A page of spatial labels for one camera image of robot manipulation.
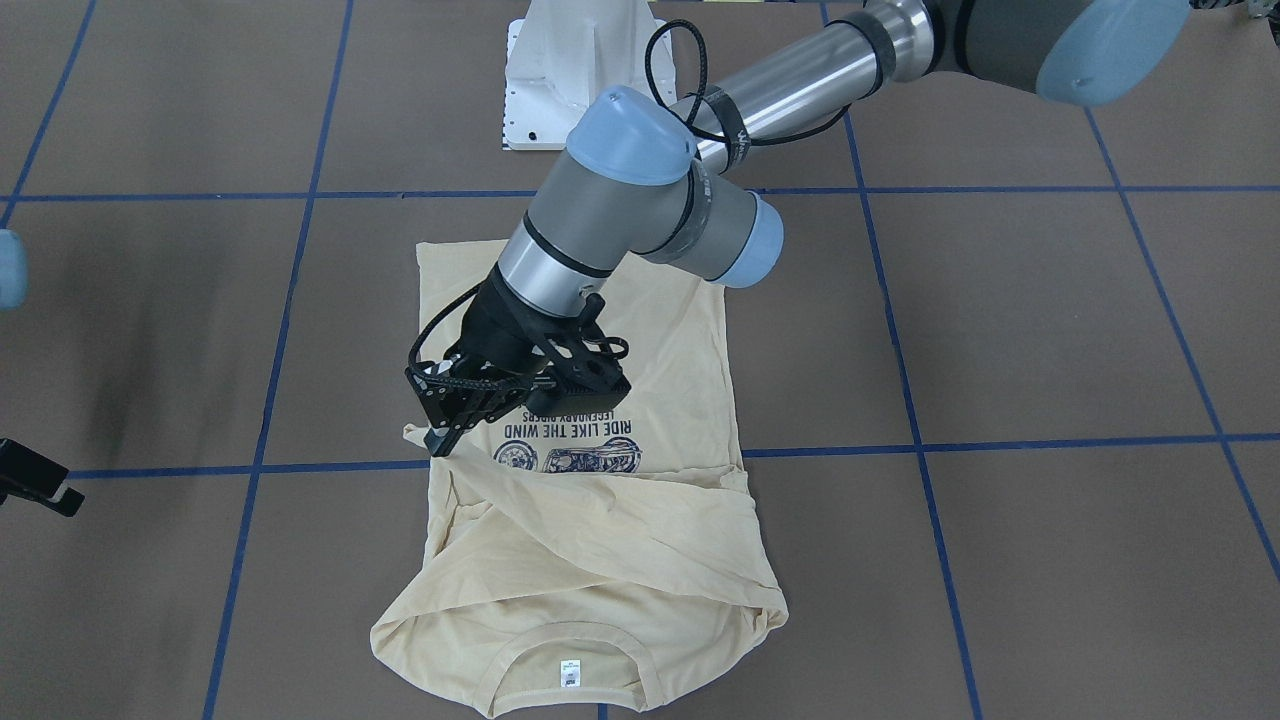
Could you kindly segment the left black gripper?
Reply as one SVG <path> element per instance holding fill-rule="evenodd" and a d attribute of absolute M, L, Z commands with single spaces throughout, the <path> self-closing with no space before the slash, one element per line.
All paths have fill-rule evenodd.
<path fill-rule="evenodd" d="M 556 319 L 530 307 L 493 268 L 484 281 L 440 310 L 465 309 L 458 338 L 440 365 L 410 365 L 404 375 L 428 415 L 424 445 L 448 456 L 483 421 L 495 421 L 525 401 L 561 396 L 561 378 L 545 354 Z"/>

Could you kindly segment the left silver-grey robot arm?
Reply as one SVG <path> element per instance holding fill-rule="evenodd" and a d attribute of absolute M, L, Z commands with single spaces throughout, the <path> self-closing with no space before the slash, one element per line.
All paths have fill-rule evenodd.
<path fill-rule="evenodd" d="M 602 290 L 628 255 L 710 283 L 763 279 L 783 245 L 780 214 L 724 179 L 759 149 L 838 124 L 888 83 L 955 72 L 1097 108 L 1161 61 L 1189 1 L 864 1 L 813 36 L 667 105 L 654 87 L 607 87 L 568 132 L 489 273 L 445 306 L 465 310 L 439 361 L 406 378 L 428 416 L 424 447 L 449 455 L 483 421 L 604 413 L 630 391 L 628 345 L 598 323 Z"/>

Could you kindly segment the right silver-grey robot arm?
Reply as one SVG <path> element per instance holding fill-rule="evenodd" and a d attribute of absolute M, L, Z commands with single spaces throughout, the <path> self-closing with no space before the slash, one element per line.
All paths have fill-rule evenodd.
<path fill-rule="evenodd" d="M 18 233 L 1 228 L 1 310 L 19 307 L 27 297 L 29 269 L 26 246 Z"/>

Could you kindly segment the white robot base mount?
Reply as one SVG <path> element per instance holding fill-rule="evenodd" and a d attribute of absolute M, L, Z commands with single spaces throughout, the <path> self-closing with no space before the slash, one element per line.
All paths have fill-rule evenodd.
<path fill-rule="evenodd" d="M 648 1 L 532 1 L 508 26 L 502 146 L 559 151 L 602 90 L 625 85 L 664 102 L 677 99 L 668 37 L 644 61 L 662 27 Z"/>

